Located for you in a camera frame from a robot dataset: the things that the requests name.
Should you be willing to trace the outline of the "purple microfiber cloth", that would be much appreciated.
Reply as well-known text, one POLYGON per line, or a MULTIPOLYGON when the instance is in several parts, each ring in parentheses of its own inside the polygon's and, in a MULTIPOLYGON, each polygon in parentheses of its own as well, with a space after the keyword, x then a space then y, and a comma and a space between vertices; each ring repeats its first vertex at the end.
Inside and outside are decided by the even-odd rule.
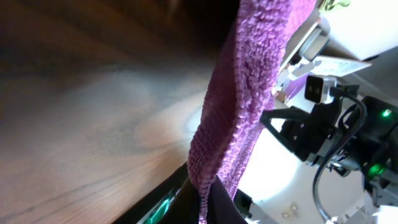
POLYGON ((287 42, 314 8, 315 0, 240 1, 188 153, 189 178, 200 198, 199 223, 207 221, 216 179, 228 198, 235 196, 262 131, 261 114, 273 106, 287 42))

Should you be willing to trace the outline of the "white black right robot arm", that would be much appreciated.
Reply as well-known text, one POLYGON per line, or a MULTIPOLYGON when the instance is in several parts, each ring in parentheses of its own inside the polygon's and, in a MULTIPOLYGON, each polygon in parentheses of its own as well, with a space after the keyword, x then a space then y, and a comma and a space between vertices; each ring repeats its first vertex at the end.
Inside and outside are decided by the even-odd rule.
POLYGON ((261 123, 291 153, 317 168, 312 195, 322 219, 334 222, 320 200, 325 170, 363 175, 375 207, 397 206, 397 108, 366 96, 338 95, 310 113, 291 107, 265 111, 261 123))

